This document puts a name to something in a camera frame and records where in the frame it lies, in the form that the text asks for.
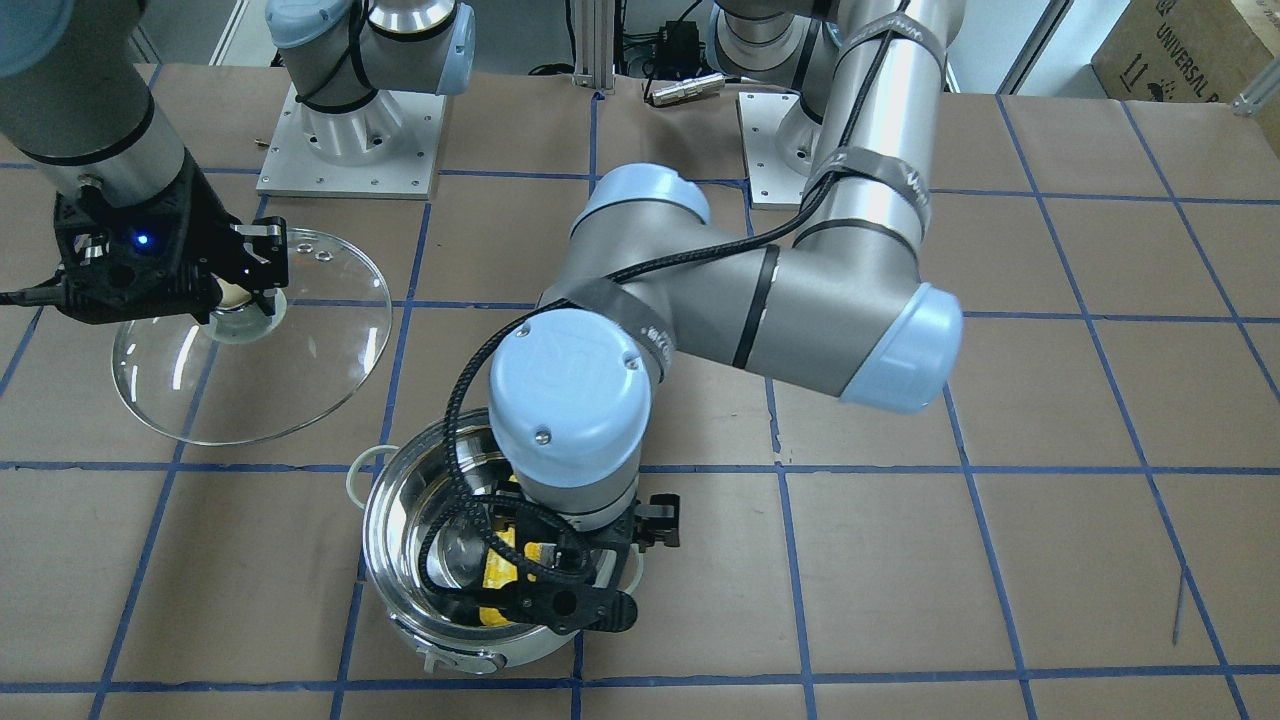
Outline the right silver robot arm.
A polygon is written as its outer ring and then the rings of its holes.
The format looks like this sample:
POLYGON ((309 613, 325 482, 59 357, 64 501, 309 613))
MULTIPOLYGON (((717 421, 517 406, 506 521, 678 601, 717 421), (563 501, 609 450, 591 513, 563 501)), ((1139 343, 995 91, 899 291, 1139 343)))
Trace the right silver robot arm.
MULTIPOLYGON (((125 58, 143 1, 5 1, 3 133, 55 186, 52 277, 5 292, 86 324, 188 315, 279 322, 287 224, 227 210, 125 58)), ((280 137, 325 169, 408 147, 402 94, 463 94, 475 14, 462 1, 270 1, 294 96, 280 137)))

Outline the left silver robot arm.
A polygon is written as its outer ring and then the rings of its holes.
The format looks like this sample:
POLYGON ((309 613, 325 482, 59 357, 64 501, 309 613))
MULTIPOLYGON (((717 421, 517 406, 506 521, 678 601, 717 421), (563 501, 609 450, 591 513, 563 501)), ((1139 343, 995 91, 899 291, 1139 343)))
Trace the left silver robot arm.
POLYGON ((643 437, 677 352, 893 413, 941 392, 957 299, 922 281, 929 174, 961 1, 730 1, 777 27, 828 20, 838 51, 791 249, 717 229, 678 172, 598 181, 538 310, 495 347, 488 416, 522 496, 573 529, 635 503, 643 437))

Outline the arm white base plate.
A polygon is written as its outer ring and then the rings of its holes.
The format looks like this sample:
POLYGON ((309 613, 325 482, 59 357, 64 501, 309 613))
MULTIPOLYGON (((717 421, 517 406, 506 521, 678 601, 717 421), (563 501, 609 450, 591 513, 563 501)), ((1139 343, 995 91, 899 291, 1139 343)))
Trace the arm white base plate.
POLYGON ((448 99, 381 91, 346 114, 315 111, 291 87, 256 184, 261 195, 426 201, 448 99))
POLYGON ((820 132, 797 94, 763 91, 739 95, 739 119, 751 206, 796 210, 812 169, 820 132))

